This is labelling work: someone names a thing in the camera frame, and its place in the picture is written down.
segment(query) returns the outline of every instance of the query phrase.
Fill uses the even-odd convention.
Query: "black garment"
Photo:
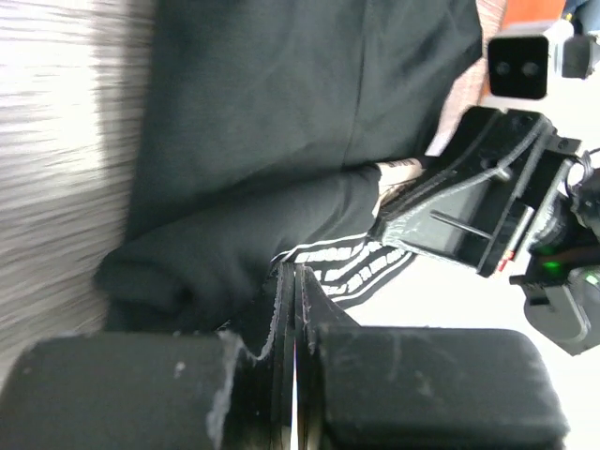
[[[159,0],[156,20],[126,240],[97,274],[109,329],[211,329],[280,252],[364,246],[379,175],[359,168],[422,155],[481,55],[475,0]],[[397,273],[376,246],[337,281]]]

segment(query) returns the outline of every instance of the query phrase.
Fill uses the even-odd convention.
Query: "white stripe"
[[[385,271],[383,271],[382,273],[380,273],[377,277],[375,277],[373,280],[371,280],[367,286],[365,286],[361,291],[359,292],[355,292],[355,293],[351,293],[350,295],[343,295],[340,297],[335,297],[332,296],[331,299],[334,302],[338,302],[340,300],[350,300],[351,298],[356,298],[361,296],[363,293],[365,293],[366,291],[368,291],[370,288],[373,287],[373,285],[375,283],[377,283],[380,279],[382,279],[383,277],[385,277],[387,274],[389,274],[390,272],[392,272],[394,269],[400,267],[402,264],[404,264],[406,262],[407,259],[409,259],[411,257],[411,253],[406,253],[402,258],[400,258],[400,260],[398,262],[396,262],[394,265],[388,267]]]
[[[367,235],[367,233],[363,232],[361,234],[355,234],[354,236],[345,236],[345,237],[339,237],[338,239],[329,239],[328,241],[317,241],[317,242],[313,242],[312,244],[300,244],[299,246],[296,246],[296,247],[292,248],[291,250],[282,251],[275,258],[273,258],[271,260],[271,263],[274,260],[276,260],[277,258],[279,258],[280,256],[286,255],[283,258],[283,260],[281,260],[282,263],[285,263],[288,260],[288,258],[290,257],[290,255],[293,255],[300,248],[311,248],[311,247],[316,247],[316,246],[324,246],[326,244],[335,244],[336,242],[350,241],[352,239],[358,239],[359,237],[365,237],[366,235]]]

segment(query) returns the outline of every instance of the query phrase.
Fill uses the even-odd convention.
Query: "folded fabric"
[[[367,241],[364,166],[425,153],[481,46],[475,0],[159,0],[107,327],[218,326],[278,257],[372,295],[410,257]]]

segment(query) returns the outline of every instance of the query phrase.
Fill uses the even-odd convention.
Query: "metal rod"
[[[486,239],[491,239],[491,234],[487,232],[482,232],[481,230],[472,227],[471,225],[461,222],[460,220],[456,220],[453,217],[448,216],[447,214],[441,213],[440,211],[431,211],[429,215],[440,222],[451,225],[455,228],[459,228],[464,232],[476,234],[481,237],[485,237]]]

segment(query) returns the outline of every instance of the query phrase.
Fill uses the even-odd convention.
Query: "orange object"
[[[565,0],[507,0],[501,29],[513,23],[558,21],[563,15]],[[488,77],[480,99],[489,94]]]

